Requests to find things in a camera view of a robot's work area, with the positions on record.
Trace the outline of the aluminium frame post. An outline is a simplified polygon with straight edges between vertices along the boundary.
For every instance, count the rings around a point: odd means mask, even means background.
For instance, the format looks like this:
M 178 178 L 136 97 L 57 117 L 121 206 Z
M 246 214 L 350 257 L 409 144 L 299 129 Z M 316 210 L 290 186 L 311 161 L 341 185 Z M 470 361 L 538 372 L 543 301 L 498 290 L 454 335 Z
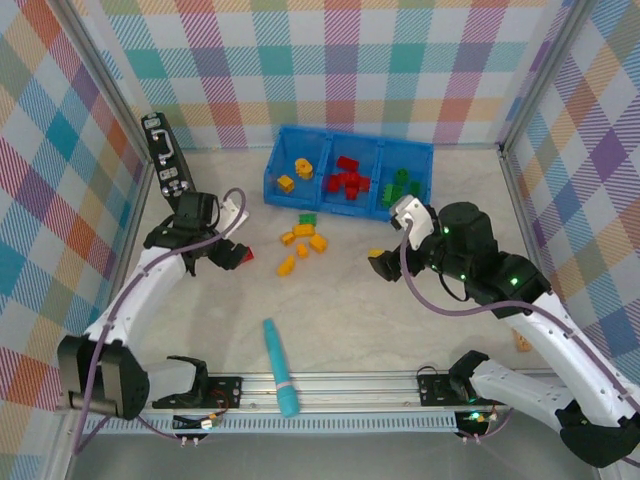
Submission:
M 107 103 L 114 109 L 114 114 L 121 122 L 134 149 L 143 160 L 149 162 L 146 138 L 140 131 L 139 122 L 120 92 L 72 0 L 50 0 L 50 5 L 56 12 L 56 16 L 66 33 L 70 36 L 98 89 L 106 96 Z
M 510 87 L 504 121 L 496 134 L 498 151 L 506 155 L 531 120 L 551 81 L 599 0 L 549 0 L 534 27 L 531 43 Z

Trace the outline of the teal marker pen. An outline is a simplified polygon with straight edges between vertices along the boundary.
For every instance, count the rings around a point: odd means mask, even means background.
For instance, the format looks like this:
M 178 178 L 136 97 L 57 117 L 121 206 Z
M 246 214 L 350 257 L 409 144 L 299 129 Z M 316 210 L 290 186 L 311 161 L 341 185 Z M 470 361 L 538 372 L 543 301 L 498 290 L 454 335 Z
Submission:
M 289 366 L 279 332 L 271 318 L 263 321 L 263 334 L 280 413 L 285 418 L 292 418 L 300 412 L 298 394 L 291 381 Z

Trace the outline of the blue three-compartment bin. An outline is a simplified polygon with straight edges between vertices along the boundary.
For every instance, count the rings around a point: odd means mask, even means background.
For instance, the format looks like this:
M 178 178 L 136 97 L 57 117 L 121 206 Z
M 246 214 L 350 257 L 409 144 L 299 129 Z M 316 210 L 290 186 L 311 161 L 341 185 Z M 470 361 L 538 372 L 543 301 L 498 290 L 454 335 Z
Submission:
M 359 192 L 356 201 L 345 197 L 345 186 L 338 193 L 326 191 L 329 176 L 342 174 L 336 167 L 340 156 L 359 162 L 358 173 L 371 179 L 368 193 Z M 306 158 L 314 168 L 311 180 L 303 180 L 295 173 L 294 162 Z M 423 203 L 431 200 L 434 146 L 428 143 L 388 137 L 322 130 L 310 127 L 283 126 L 277 136 L 264 171 L 264 202 L 278 207 L 310 210 L 329 214 L 387 221 L 389 209 L 381 205 L 381 196 L 386 184 L 395 184 L 398 169 L 409 172 L 409 181 L 404 186 L 404 195 L 409 193 L 412 181 L 421 184 Z M 277 179 L 288 175 L 295 188 L 284 193 Z

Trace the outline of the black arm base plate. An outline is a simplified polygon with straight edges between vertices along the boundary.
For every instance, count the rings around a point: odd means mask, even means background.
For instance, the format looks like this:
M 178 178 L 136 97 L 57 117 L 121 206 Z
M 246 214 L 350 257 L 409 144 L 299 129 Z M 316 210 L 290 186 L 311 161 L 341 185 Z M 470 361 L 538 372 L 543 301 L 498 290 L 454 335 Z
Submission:
M 208 376 L 196 378 L 192 388 L 151 402 L 154 409 L 237 409 L 242 394 L 242 378 Z
M 421 372 L 416 377 L 418 394 L 422 407 L 456 406 L 456 407 L 489 407 L 500 405 L 484 398 L 478 398 L 471 403 L 459 398 L 451 387 L 448 373 L 435 373 L 433 371 Z

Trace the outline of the aluminium side rail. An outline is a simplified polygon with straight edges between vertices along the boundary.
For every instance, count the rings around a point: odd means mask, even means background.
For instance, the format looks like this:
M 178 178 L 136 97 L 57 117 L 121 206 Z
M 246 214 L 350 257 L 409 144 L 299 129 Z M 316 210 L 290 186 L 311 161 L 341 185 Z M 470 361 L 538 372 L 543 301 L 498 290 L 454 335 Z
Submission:
M 530 224 L 527 216 L 524 197 L 519 190 L 516 174 L 511 164 L 509 152 L 503 144 L 499 143 L 497 145 L 497 153 L 499 165 L 513 205 L 516 221 L 524 242 L 527 256 L 532 261 L 532 263 L 541 271 L 543 277 L 550 284 L 552 284 L 551 277 L 546 271 L 545 266 L 543 265 L 543 259 L 538 248 L 534 229 Z
M 97 195 L 107 188 L 107 197 L 98 202 L 85 219 L 91 234 L 82 237 L 89 243 L 81 252 L 86 254 L 83 272 L 74 287 L 74 300 L 65 321 L 65 329 L 80 334 L 98 319 L 125 282 L 141 209 L 150 185 L 151 167 L 136 164 L 134 175 L 124 181 L 128 170 L 121 166 L 111 181 L 93 183 L 88 192 Z

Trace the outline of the long aluminium mounting rail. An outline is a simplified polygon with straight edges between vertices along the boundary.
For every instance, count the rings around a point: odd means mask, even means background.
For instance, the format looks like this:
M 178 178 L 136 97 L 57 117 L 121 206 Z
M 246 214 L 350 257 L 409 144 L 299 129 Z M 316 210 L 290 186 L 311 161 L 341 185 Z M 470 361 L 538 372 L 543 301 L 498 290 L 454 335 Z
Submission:
M 198 369 L 193 378 L 183 378 L 190 371 L 188 366 L 167 371 L 148 372 L 120 381 L 104 380 L 96 374 L 91 394 L 90 410 L 127 420 L 146 409 L 154 409 L 151 402 L 162 397 L 189 391 L 196 378 L 208 376 L 237 376 L 242 378 L 240 405 L 234 410 L 275 409 L 277 407 L 274 378 L 271 373 L 222 375 L 210 374 Z M 372 410 L 390 411 L 398 408 L 422 407 L 416 377 L 427 371 L 373 372 L 373 373 L 304 373 L 292 377 L 303 411 L 325 412 Z M 457 410 L 487 409 L 489 407 L 436 406 L 422 408 L 453 408 Z M 207 410 L 207 409 L 157 409 L 157 410 Z

